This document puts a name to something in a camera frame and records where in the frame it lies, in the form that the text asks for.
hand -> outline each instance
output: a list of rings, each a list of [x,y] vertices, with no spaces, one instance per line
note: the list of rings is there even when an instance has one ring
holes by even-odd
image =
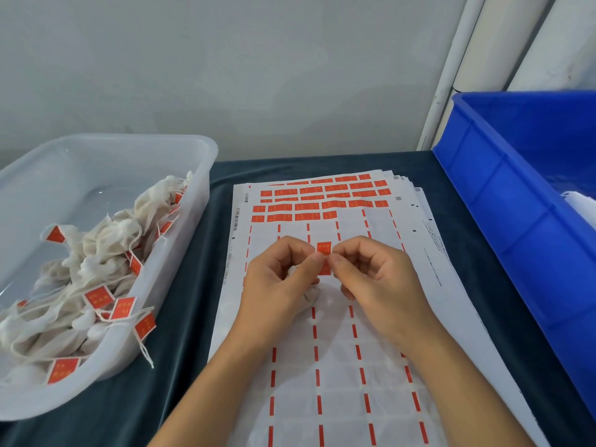
[[[290,327],[303,293],[319,282],[317,275],[324,262],[322,253],[294,237],[283,237],[269,246],[249,264],[230,335],[244,345],[263,350],[272,347]],[[287,277],[288,268],[298,264]]]
[[[346,298],[356,299],[377,331],[406,355],[440,326],[403,251],[354,237],[337,244],[327,261]]]

white paper in crate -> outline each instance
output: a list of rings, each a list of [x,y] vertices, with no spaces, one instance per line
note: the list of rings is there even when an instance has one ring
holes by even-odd
[[[469,325],[463,335],[476,339],[472,350],[489,345],[487,354],[492,362],[500,362],[512,383],[446,253],[437,247],[442,244],[438,231],[429,233],[434,226],[427,230],[423,210],[410,210],[416,208],[406,205],[412,195],[396,189],[392,179],[391,173],[371,171],[236,186],[210,357],[234,321],[248,263],[278,237],[292,235],[315,247],[333,247],[365,235],[410,254],[443,323],[450,331]],[[404,192],[398,196],[402,205],[395,200],[396,191]],[[257,371],[228,445],[446,445],[420,377],[406,358],[377,336],[358,304],[339,292],[339,285],[331,276],[321,277],[321,296],[314,307],[296,318]],[[461,323],[457,313],[446,314],[449,308],[463,311],[468,323]],[[513,387],[512,399],[521,400],[529,414],[529,431],[535,440],[544,439],[515,383]]]

white wall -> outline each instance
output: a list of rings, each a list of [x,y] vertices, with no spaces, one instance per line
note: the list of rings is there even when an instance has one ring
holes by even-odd
[[[466,0],[0,0],[0,167],[79,132],[414,150]]]

blue plastic crate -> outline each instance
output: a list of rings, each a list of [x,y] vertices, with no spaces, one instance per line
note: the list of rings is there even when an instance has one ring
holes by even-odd
[[[435,155],[596,418],[596,92],[453,99]]]

finger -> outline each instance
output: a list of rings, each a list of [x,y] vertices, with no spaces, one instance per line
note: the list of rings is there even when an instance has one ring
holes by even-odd
[[[325,256],[323,253],[319,251],[312,253],[302,261],[292,276],[286,278],[284,285],[291,289],[292,293],[302,295],[317,279],[324,262]]]
[[[329,267],[331,267],[335,277],[356,298],[358,298],[358,295],[366,292],[371,285],[372,281],[352,265],[346,257],[333,253],[327,257],[327,263],[329,263]]]
[[[354,301],[356,299],[354,294],[351,291],[349,291],[345,285],[342,284],[340,290],[348,301]]]
[[[284,269],[301,264],[314,251],[313,245],[306,241],[285,236],[255,257],[253,262],[257,261],[261,265],[272,269],[280,278],[283,278]]]
[[[350,262],[354,264],[357,262],[367,263],[368,267],[373,270],[381,268],[381,265],[391,257],[394,251],[396,249],[391,246],[361,235],[342,241],[333,248],[334,253],[343,255]]]

